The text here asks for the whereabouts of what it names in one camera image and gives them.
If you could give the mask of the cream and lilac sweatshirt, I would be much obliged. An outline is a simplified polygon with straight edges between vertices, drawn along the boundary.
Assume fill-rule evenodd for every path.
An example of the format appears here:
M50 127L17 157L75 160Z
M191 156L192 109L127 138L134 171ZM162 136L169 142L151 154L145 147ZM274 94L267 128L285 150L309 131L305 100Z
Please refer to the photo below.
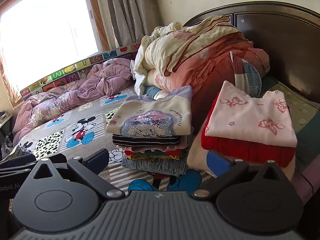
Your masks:
M191 86L158 100L146 94L129 96L108 121L106 131L131 138L190 135L191 96Z

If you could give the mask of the colourful folded clothes stack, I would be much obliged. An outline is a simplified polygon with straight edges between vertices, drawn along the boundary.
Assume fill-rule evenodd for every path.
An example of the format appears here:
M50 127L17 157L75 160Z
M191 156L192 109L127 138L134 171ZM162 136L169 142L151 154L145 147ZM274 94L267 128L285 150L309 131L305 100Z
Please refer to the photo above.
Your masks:
M188 139L187 135L167 138L112 135L113 144L123 151L123 167L173 176L185 174L190 148Z

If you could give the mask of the Mickey Mouse bed blanket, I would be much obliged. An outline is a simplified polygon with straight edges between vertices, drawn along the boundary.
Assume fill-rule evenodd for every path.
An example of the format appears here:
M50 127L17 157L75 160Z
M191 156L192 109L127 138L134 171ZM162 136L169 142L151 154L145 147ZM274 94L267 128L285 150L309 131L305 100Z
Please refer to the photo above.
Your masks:
M103 96L61 114L26 134L3 159L12 161L34 156L37 160L62 154L71 159L87 158L105 148L108 153L90 161L93 170L104 180L127 193L131 189L186 190L210 178L205 172L187 168L187 151L180 159L151 159L134 164L125 151L114 145L106 126L133 88L113 96Z

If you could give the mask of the dark desk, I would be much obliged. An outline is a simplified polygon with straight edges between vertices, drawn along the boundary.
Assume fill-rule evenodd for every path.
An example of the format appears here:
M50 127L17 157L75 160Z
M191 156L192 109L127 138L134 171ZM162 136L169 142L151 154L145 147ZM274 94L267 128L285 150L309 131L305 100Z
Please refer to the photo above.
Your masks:
M1 116L1 128L0 128L0 141L1 143L5 140L6 136L9 136L12 132L12 117L13 115L9 115L5 112Z

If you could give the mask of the red folded garment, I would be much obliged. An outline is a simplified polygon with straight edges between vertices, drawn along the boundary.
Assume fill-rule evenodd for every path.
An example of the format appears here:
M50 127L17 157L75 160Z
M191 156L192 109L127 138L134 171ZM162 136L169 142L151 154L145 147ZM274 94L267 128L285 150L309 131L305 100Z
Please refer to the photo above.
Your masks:
M213 102L208 119L212 114L218 96L219 94L217 94ZM295 155L296 147L272 146L243 140L208 137L204 134L208 119L201 133L201 146L206 150L215 151L227 157L244 159L252 163L264 163L267 160L274 160L280 167L287 167Z

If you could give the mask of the pink butterfly folded shirt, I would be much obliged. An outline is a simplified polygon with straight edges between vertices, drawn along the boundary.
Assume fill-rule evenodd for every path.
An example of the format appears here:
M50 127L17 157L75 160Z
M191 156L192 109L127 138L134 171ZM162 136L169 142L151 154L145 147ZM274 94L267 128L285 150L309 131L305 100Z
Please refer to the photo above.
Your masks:
M252 98L225 81L204 130L208 137L295 148L297 138L284 93Z

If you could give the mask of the pink crumpled duvet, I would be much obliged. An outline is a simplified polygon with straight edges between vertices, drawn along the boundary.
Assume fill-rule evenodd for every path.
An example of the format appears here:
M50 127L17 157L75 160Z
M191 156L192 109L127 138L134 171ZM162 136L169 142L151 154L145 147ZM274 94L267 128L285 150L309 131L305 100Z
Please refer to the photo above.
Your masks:
M115 58L95 64L85 78L29 97L18 111L12 130L13 145L35 127L71 109L130 87L133 83L132 62Z

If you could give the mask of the colourful alphabet foam mat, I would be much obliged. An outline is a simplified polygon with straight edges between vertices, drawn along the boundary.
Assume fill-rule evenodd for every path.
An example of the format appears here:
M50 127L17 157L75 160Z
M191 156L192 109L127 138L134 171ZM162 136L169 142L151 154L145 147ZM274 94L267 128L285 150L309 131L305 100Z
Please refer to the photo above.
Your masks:
M90 69L95 64L102 64L109 59L122 57L133 60L136 57L139 46L140 43L133 43L127 46L122 46L120 48L95 54L68 67L62 68L48 75L47 77L40 79L39 81L36 81L28 87L22 89L20 91L20 95L25 101L32 95L47 92L52 88L83 79L88 75Z

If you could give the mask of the cream and pink quilts pile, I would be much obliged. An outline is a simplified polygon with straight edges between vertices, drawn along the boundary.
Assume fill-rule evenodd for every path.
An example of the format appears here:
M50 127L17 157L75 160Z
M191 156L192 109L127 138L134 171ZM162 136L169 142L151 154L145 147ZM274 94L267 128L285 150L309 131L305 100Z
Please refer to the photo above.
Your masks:
M172 22L156 27L141 39L131 72L135 92L146 86L162 91L191 86L192 126L201 129L224 81L249 95L259 94L261 79L270 70L268 54L229 23L228 16L210 16L184 27Z

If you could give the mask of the dark wooden headboard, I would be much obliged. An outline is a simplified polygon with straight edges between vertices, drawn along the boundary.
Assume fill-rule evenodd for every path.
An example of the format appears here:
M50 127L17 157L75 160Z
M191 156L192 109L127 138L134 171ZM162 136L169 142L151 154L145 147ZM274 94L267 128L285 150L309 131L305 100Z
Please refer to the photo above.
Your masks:
M272 77L319 102L319 13L291 3L251 1L204 11L185 25L216 15L229 16L232 25L269 55Z

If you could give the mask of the grey curtain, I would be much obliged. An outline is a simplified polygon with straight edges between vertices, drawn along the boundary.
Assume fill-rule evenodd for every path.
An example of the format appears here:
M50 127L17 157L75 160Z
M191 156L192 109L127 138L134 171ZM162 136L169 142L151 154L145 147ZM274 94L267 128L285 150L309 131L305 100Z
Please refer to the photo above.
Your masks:
M114 35L122 47L140 42L162 24L156 0L107 0Z

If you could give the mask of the window with wooden frame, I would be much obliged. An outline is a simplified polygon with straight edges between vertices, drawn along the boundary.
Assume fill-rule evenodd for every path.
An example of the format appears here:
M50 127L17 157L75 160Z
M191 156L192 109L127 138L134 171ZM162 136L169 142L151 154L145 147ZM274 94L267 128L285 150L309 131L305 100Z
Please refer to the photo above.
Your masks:
M1 80L12 107L28 85L109 47L98 0L1 0Z

